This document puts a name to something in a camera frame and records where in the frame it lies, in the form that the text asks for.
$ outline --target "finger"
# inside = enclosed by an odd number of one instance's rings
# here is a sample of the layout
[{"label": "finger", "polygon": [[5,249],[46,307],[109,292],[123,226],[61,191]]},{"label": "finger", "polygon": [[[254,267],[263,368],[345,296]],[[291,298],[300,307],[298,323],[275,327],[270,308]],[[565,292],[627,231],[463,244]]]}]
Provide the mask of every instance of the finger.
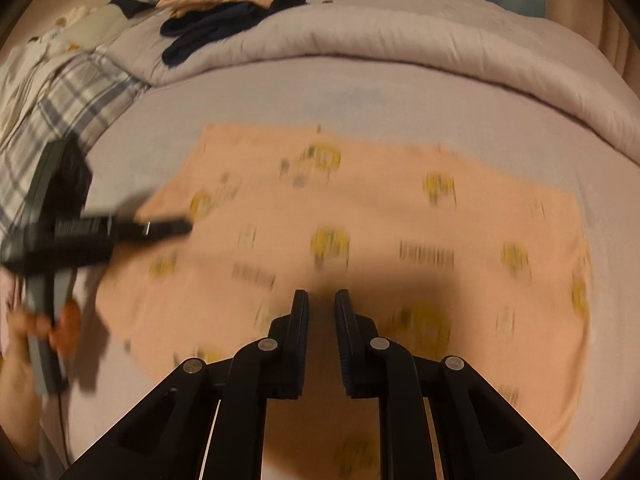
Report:
[{"label": "finger", "polygon": [[33,314],[23,309],[7,314],[11,332],[15,336],[36,336],[46,338],[51,330],[51,322],[44,314]]},{"label": "finger", "polygon": [[71,358],[78,350],[80,339],[80,308],[75,301],[67,303],[60,312],[60,318],[49,334],[50,346],[61,357]]}]

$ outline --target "navy clothing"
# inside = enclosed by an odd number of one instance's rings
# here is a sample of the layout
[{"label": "navy clothing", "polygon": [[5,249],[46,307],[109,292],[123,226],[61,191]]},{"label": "navy clothing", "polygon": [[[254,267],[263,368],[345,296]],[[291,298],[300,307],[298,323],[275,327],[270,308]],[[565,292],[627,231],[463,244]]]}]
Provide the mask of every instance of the navy clothing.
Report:
[{"label": "navy clothing", "polygon": [[139,2],[137,0],[111,0],[109,3],[120,7],[120,10],[128,20],[140,12],[153,9],[155,7],[154,4]]},{"label": "navy clothing", "polygon": [[274,0],[269,9],[252,2],[228,2],[211,10],[190,10],[180,18],[169,18],[160,34],[177,38],[162,53],[167,66],[178,66],[207,43],[224,40],[255,27],[266,17],[306,3],[306,0]]}]

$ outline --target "white cloth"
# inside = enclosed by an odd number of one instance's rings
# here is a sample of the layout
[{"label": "white cloth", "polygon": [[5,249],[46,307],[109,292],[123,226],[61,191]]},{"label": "white cloth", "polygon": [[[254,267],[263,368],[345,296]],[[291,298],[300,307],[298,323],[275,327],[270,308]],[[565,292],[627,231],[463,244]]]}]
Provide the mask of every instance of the white cloth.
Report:
[{"label": "white cloth", "polygon": [[117,38],[136,23],[135,19],[128,20],[120,7],[109,4],[68,25],[56,36],[56,41],[65,46],[93,50],[99,44]]},{"label": "white cloth", "polygon": [[84,17],[88,16],[92,12],[95,12],[95,10],[96,10],[95,7],[92,7],[90,9],[86,5],[81,5],[80,7],[74,7],[73,9],[67,11],[65,14],[63,14],[56,20],[56,26],[63,27],[63,28],[71,27],[71,25],[79,22]]},{"label": "white cloth", "polygon": [[79,52],[64,50],[54,39],[43,37],[14,47],[0,67],[0,152],[46,94],[60,67]]}]

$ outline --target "metal rivet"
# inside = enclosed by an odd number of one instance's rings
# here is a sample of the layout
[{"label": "metal rivet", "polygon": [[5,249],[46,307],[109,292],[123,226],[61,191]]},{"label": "metal rivet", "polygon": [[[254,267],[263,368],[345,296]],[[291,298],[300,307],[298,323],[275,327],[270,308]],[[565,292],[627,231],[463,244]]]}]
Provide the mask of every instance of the metal rivet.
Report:
[{"label": "metal rivet", "polygon": [[184,362],[182,369],[188,374],[197,374],[202,370],[202,361],[200,359],[189,359]]},{"label": "metal rivet", "polygon": [[383,337],[375,337],[371,341],[369,341],[371,348],[374,350],[386,350],[389,348],[389,339],[385,339]]},{"label": "metal rivet", "polygon": [[263,352],[270,352],[271,350],[275,350],[277,347],[278,342],[275,339],[271,339],[270,337],[262,339],[258,343],[258,348]]},{"label": "metal rivet", "polygon": [[455,355],[447,357],[444,364],[447,365],[447,368],[451,368],[452,370],[462,370],[462,368],[465,367],[465,362]]}]

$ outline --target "hand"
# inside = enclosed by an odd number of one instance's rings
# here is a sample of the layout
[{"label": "hand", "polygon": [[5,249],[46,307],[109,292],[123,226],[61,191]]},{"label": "hand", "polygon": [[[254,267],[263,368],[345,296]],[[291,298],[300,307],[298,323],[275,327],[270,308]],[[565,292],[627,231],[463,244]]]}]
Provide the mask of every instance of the hand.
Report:
[{"label": "hand", "polygon": [[26,350],[28,336],[48,339],[51,348],[62,358],[72,358],[78,350],[80,308],[73,300],[63,307],[55,327],[44,314],[32,314],[23,308],[8,313],[7,321],[11,344],[18,347],[18,352]]}]

